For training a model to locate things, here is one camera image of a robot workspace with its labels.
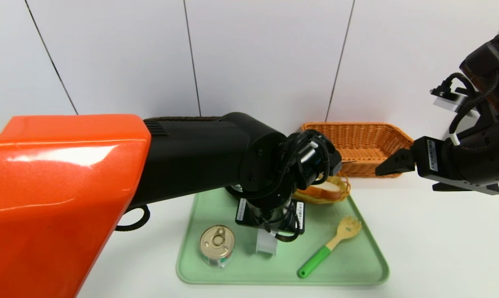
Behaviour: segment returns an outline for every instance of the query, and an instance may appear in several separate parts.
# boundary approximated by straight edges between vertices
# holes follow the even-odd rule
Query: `can label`
[[[233,252],[229,253],[227,256],[220,258],[220,259],[211,259],[211,258],[204,256],[204,261],[209,266],[217,267],[217,268],[224,268],[231,261],[232,254],[233,254]]]

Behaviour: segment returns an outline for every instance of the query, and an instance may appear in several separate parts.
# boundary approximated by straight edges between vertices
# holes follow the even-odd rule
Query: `bread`
[[[298,189],[297,193],[302,196],[309,196],[316,199],[325,199],[330,201],[341,200],[341,190],[338,185],[332,184],[329,181],[318,185],[310,185],[307,189]]]

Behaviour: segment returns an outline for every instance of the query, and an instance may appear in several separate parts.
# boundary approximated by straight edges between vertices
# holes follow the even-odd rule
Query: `wicker basket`
[[[313,122],[303,124],[302,130],[317,130],[327,136],[342,155],[341,172],[349,177],[377,177],[374,170],[379,164],[400,148],[408,149],[413,144],[412,138],[387,123]]]
[[[350,183],[348,181],[347,176],[338,173],[337,176],[330,176],[327,178],[327,182],[338,185],[340,187],[340,196],[335,200],[327,199],[327,198],[314,198],[312,196],[308,196],[305,194],[301,194],[299,191],[296,191],[293,196],[303,202],[307,202],[309,204],[314,205],[323,205],[323,204],[332,204],[335,202],[341,202],[345,200],[350,194]]]

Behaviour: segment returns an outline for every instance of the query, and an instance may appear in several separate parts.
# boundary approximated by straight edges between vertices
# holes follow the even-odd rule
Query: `orange wicker basket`
[[[376,177],[374,169],[379,164],[400,148],[408,149],[413,144],[412,138],[387,123],[312,122],[303,124],[302,130],[317,130],[329,138],[342,155],[341,172],[349,177]]]

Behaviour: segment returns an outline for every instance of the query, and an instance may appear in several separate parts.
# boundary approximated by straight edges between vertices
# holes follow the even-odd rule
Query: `table surface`
[[[185,284],[176,275],[194,198],[185,196],[149,205],[144,227],[114,232],[79,297],[499,297],[499,196],[433,192],[433,181],[416,173],[351,184],[390,267],[380,286]],[[121,224],[140,216],[132,211]]]

